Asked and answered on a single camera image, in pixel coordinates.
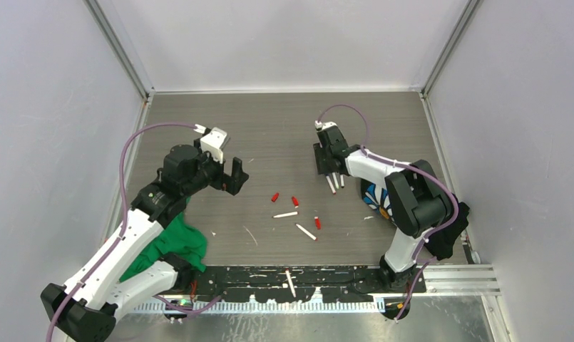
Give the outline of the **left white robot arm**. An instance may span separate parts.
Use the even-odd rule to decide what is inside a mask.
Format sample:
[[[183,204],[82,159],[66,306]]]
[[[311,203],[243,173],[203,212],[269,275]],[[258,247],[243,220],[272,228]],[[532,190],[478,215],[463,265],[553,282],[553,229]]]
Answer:
[[[121,281],[142,250],[187,207],[187,200],[212,187],[236,195],[249,179],[238,157],[230,174],[210,151],[176,145],[165,156],[157,177],[131,202],[127,217],[96,254],[64,284],[48,284],[41,300],[51,321],[74,341],[105,341],[116,323],[150,297],[171,290],[184,294],[194,267],[175,252]]]

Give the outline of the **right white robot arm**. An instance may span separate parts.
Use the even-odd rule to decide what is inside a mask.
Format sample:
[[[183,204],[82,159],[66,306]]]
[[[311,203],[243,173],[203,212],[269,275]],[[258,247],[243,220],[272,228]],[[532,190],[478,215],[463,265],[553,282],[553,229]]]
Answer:
[[[314,126],[319,139],[313,145],[318,173],[367,183],[364,197],[374,199],[376,210],[385,212],[396,226],[391,245],[379,261],[378,275],[385,290],[400,291],[415,270],[423,244],[457,218],[456,198],[437,180],[427,161],[389,160],[360,145],[349,145],[334,122],[317,121]]]

